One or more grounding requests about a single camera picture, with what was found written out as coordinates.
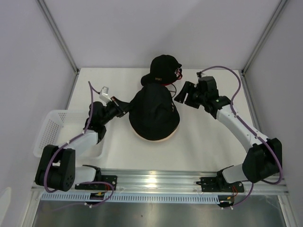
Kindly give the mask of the red baseball cap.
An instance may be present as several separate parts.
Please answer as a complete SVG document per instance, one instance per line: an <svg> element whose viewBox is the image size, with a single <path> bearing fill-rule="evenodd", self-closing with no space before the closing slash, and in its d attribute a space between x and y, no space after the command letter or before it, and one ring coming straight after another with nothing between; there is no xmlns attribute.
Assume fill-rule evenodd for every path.
<svg viewBox="0 0 303 227"><path fill-rule="evenodd" d="M177 80L181 80L183 77L182 75L182 69L181 68L177 68L174 72L167 74L166 76L164 76L164 82L163 85L167 86L167 85L171 85L174 82L176 82Z"/></svg>

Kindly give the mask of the black sport baseball cap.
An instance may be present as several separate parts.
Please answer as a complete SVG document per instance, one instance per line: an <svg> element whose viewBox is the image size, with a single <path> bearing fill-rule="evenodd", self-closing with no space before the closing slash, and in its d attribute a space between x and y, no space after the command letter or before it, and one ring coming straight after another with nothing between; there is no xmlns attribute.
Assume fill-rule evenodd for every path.
<svg viewBox="0 0 303 227"><path fill-rule="evenodd" d="M177 59L171 55L160 55L154 58L150 65L150 73L141 78L141 85L155 83L163 85L164 76L174 72L177 68L182 68L182 65Z"/></svg>

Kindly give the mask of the beige black reversible bucket hat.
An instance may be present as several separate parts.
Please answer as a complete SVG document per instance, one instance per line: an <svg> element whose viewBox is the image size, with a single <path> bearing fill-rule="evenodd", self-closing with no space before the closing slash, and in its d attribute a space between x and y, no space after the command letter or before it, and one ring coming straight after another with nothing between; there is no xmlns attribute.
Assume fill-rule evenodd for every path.
<svg viewBox="0 0 303 227"><path fill-rule="evenodd" d="M142 137L149 140L159 140L170 135L179 126L179 114L160 117L142 117L129 114L131 127Z"/></svg>

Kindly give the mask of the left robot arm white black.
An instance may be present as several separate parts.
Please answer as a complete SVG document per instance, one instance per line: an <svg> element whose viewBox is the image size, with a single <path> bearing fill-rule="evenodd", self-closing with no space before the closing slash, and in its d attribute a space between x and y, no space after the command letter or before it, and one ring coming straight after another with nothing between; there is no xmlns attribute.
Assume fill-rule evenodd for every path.
<svg viewBox="0 0 303 227"><path fill-rule="evenodd" d="M92 101L88 117L84 111L53 110L46 116L38 134L34 156L40 159L35 183L48 193L68 191L74 184L86 182L91 189L102 185L102 177L92 167L76 167L76 159L99 144L105 125L114 117L130 111L131 104L116 97L104 105Z"/></svg>

